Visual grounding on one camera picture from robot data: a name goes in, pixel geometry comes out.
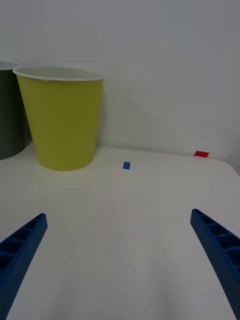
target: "red flat piece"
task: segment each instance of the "red flat piece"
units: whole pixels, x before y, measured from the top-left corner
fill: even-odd
[[[209,152],[196,151],[194,155],[197,157],[207,158],[209,156]]]

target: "dark gray cup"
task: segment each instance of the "dark gray cup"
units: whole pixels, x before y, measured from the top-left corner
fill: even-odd
[[[24,105],[13,68],[0,61],[0,160],[15,156],[26,146]]]

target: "red block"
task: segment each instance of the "red block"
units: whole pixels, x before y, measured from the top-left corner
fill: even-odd
[[[195,156],[207,158],[209,156],[209,152],[196,151]]]

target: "white table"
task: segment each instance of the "white table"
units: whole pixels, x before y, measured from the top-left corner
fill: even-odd
[[[41,212],[48,221],[8,320],[235,319],[190,225],[198,208],[240,236],[230,165],[101,147],[57,172],[30,145],[0,161],[0,190],[0,241]]]

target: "yellow paper cup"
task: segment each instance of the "yellow paper cup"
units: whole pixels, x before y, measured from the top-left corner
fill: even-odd
[[[94,157],[104,77],[67,67],[18,67],[17,75],[39,163],[76,170]]]

